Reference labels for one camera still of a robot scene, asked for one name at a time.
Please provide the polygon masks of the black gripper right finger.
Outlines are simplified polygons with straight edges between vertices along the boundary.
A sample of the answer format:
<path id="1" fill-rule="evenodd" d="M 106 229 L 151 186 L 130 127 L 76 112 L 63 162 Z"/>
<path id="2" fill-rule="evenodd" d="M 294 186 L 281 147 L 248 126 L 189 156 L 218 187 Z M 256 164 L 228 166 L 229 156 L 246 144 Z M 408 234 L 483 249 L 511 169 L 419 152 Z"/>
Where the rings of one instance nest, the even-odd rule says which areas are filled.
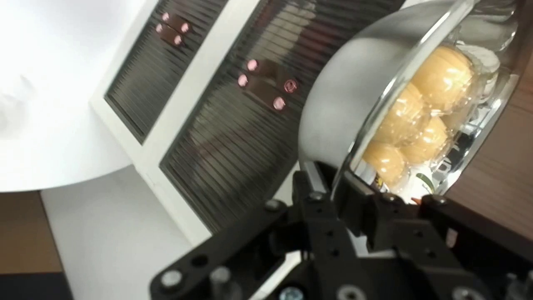
<path id="1" fill-rule="evenodd" d="M 513 231 L 436 196 L 424 196 L 419 216 L 461 259 L 488 262 L 533 262 L 533 242 Z"/>

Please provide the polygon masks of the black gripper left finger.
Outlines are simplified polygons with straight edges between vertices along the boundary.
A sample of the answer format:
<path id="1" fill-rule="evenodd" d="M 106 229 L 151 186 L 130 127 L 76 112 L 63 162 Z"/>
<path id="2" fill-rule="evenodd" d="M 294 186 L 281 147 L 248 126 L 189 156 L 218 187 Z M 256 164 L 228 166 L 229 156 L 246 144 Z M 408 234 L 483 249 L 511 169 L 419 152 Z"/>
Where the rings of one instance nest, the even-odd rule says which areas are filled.
<path id="1" fill-rule="evenodd" d="M 319 169 L 304 162 L 293 177 L 293 201 L 304 224 L 308 251 L 318 262 L 349 262 L 353 244 L 338 219 Z"/>

